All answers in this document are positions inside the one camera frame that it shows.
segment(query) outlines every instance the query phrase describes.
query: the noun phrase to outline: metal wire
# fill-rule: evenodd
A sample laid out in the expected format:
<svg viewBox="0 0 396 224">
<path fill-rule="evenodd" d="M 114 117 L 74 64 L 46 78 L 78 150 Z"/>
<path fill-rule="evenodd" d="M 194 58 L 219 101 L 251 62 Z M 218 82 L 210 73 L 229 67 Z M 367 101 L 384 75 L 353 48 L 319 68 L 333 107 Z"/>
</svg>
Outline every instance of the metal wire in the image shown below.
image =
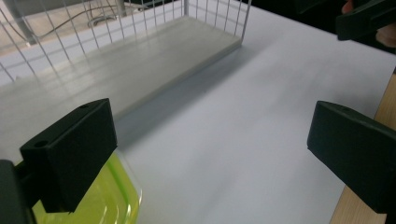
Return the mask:
<svg viewBox="0 0 396 224">
<path fill-rule="evenodd" d="M 115 34 L 115 32 L 118 31 L 120 31 L 121 33 L 121 39 L 127 39 L 128 36 L 130 35 L 143 34 L 145 33 L 145 31 L 148 31 L 150 28 L 160 25 L 160 23 L 162 23 L 162 18 L 163 18 L 163 22 L 167 23 L 169 21 L 176 20 L 177 18 L 180 17 L 186 17 L 186 16 L 194 17 L 196 20 L 204 21 L 207 24 L 220 28 L 224 32 L 230 33 L 232 35 L 240 36 L 241 39 L 243 39 L 245 37 L 245 31 L 247 28 L 247 21 L 248 21 L 248 13 L 251 5 L 251 0 L 249 0 L 247 4 L 244 4 L 242 0 L 237 0 L 237 1 L 172 0 L 169 1 L 169 3 L 165 3 L 165 0 L 151 0 L 149 2 L 152 4 L 153 8 L 148 8 L 147 6 L 149 4 L 145 4 L 144 1 L 141 0 L 140 1 L 141 6 L 139 7 L 139 11 L 140 11 L 139 12 L 133 10 L 132 7 L 133 3 L 131 0 L 128 0 L 129 7 L 131 8 L 131 10 L 123 10 L 123 8 L 125 7 L 119 6 L 120 4 L 120 2 L 118 2 L 119 0 L 111 0 L 111 1 L 116 1 L 115 7 L 117 7 L 118 9 L 116 14 L 115 10 L 113 10 L 114 5 L 111 6 L 108 0 L 95 0 L 98 7 L 92 7 L 92 8 L 87 8 L 86 0 L 81 0 L 79 4 L 83 7 L 83 11 L 81 13 L 78 13 L 77 15 L 72 15 L 72 12 L 69 10 L 69 6 L 67 5 L 68 2 L 66 0 L 63 0 L 62 4 L 64 6 L 64 12 L 66 13 L 66 17 L 68 18 L 68 20 L 63 22 L 61 25 L 55 26 L 55 23 L 50 15 L 51 12 L 48 11 L 48 9 L 46 8 L 44 4 L 44 0 L 39 0 L 39 1 L 40 1 L 40 5 L 43 8 L 43 15 L 47 18 L 47 21 L 49 22 L 49 25 L 53 30 L 53 34 L 55 35 L 55 39 L 57 42 L 59 42 L 58 45 L 61 48 L 60 49 L 48 48 L 47 42 L 42 43 L 41 38 L 43 38 L 44 36 L 37 36 L 32 32 L 34 29 L 31 26 L 30 20 L 33 20 L 34 17 L 29 16 L 28 18 L 27 16 L 25 16 L 23 10 L 21 10 L 21 7 L 19 6 L 19 1 L 13 0 L 16 9 L 21 13 L 21 17 L 15 18 L 13 20 L 9 20 L 6 17 L 5 13 L 2 11 L 2 15 L 3 17 L 6 18 L 6 21 L 1 21 L 2 23 L 1 26 L 2 29 L 5 30 L 5 34 L 9 38 L 9 41 L 11 43 L 3 47 L 0 47 L 0 72 L 6 75 L 11 82 L 15 81 L 15 76 L 16 76 L 16 74 L 14 74 L 13 71 L 21 71 L 20 67 L 23 66 L 27 66 L 30 70 L 30 73 L 36 75 L 36 73 L 39 72 L 39 70 L 36 71 L 37 68 L 36 64 L 37 63 L 42 64 L 42 61 L 39 60 L 41 58 L 45 58 L 48 61 L 49 66 L 52 67 L 52 69 L 56 72 L 54 67 L 54 65 L 57 63 L 57 61 L 54 60 L 54 58 L 56 58 L 56 55 L 60 55 L 60 53 L 63 53 L 67 58 L 67 60 L 70 60 L 72 56 L 69 54 L 69 51 L 72 52 L 73 51 L 71 50 L 72 48 L 75 49 L 79 48 L 82 50 L 83 54 L 86 54 L 89 51 L 93 50 L 92 47 L 88 48 L 90 44 L 95 45 L 94 49 L 99 49 L 102 46 L 104 46 L 102 41 L 99 42 L 99 39 L 102 37 L 108 36 L 109 42 L 113 43 L 116 40 L 118 40 L 120 37 L 120 35 Z M 107 6 L 104 6 L 102 1 L 107 1 Z M 157 7 L 159 3 L 162 4 L 162 9 Z M 95 20 L 97 18 L 90 18 L 89 13 L 90 12 L 92 13 L 93 10 L 97 10 L 97 9 L 101 11 L 99 16 L 102 19 L 104 19 L 103 20 L 104 23 L 97 25 L 97 27 L 94 26 L 87 27 L 88 28 L 87 32 L 79 31 L 78 25 L 73 21 L 73 19 L 80 14 L 85 14 L 86 20 L 91 22 L 92 19 Z M 118 15 L 116 16 L 116 19 L 118 21 L 106 20 L 106 18 L 110 17 L 108 15 L 108 11 L 111 11 L 113 13 L 112 16 Z M 124 16 L 127 15 L 127 11 L 131 14 L 130 15 L 131 18 L 129 20 L 125 20 L 123 18 Z M 74 38 L 76 39 L 75 42 L 71 44 L 70 42 L 67 43 L 64 42 L 64 37 L 61 36 L 60 32 L 58 32 L 58 28 L 67 22 L 70 22 L 71 24 L 70 29 L 72 31 L 72 35 L 74 35 L 75 36 Z M 23 23 L 27 27 L 30 33 L 28 34 L 23 33 L 23 35 L 21 35 L 18 32 L 18 30 L 14 28 L 13 24 L 19 26 L 21 23 Z M 100 32 L 100 30 L 103 29 L 100 27 L 105 28 L 106 32 L 104 33 L 102 32 L 99 34 L 98 32 Z M 32 49 L 35 49 L 35 55 L 31 55 L 29 53 L 28 57 L 26 57 L 27 55 L 26 53 L 30 51 L 28 49 L 25 49 L 21 43 L 18 43 L 16 40 L 14 40 L 12 36 L 13 34 L 11 34 L 10 32 L 14 32 L 17 35 L 20 35 L 23 40 L 26 41 L 33 40 L 33 42 L 35 42 L 36 45 L 36 47 L 35 46 L 32 47 Z M 20 57 L 21 60 L 17 62 L 12 62 L 12 60 L 8 60 L 5 63 L 5 61 L 2 60 L 3 57 L 7 57 L 7 55 L 2 56 L 2 51 L 1 51 L 2 48 L 15 49 L 15 52 L 18 53 L 19 55 L 18 57 Z"/>
</svg>

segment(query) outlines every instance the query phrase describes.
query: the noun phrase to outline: white surface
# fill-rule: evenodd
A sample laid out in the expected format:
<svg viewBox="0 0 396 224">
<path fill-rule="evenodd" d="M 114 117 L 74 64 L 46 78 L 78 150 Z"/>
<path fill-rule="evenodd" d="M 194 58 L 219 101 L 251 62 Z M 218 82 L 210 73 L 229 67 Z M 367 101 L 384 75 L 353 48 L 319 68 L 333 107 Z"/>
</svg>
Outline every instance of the white surface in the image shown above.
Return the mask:
<svg viewBox="0 0 396 224">
<path fill-rule="evenodd" d="M 122 117 L 240 44 L 240 37 L 184 17 L 6 85 L 0 88 L 0 158 L 20 161 L 20 146 L 90 101 L 109 98 L 115 119 Z"/>
<path fill-rule="evenodd" d="M 117 121 L 139 223 L 329 223 L 344 184 L 306 149 L 315 103 L 372 117 L 394 65 L 253 8 L 241 49 Z"/>
</svg>

